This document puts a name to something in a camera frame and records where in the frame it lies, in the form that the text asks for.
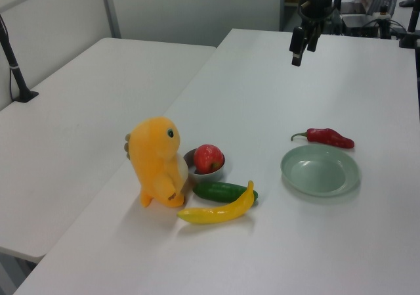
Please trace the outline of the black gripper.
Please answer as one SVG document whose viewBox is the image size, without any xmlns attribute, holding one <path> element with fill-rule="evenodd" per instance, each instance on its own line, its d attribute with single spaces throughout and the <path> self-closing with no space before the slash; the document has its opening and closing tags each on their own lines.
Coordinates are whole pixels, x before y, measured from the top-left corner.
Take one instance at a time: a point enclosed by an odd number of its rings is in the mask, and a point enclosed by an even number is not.
<svg viewBox="0 0 420 295">
<path fill-rule="evenodd" d="M 324 29 L 328 18 L 335 9 L 335 0 L 299 0 L 299 16 L 301 24 L 293 29 L 289 51 L 292 52 L 292 65 L 300 66 L 305 31 L 308 31 L 307 50 L 315 52 L 321 29 Z"/>
</svg>

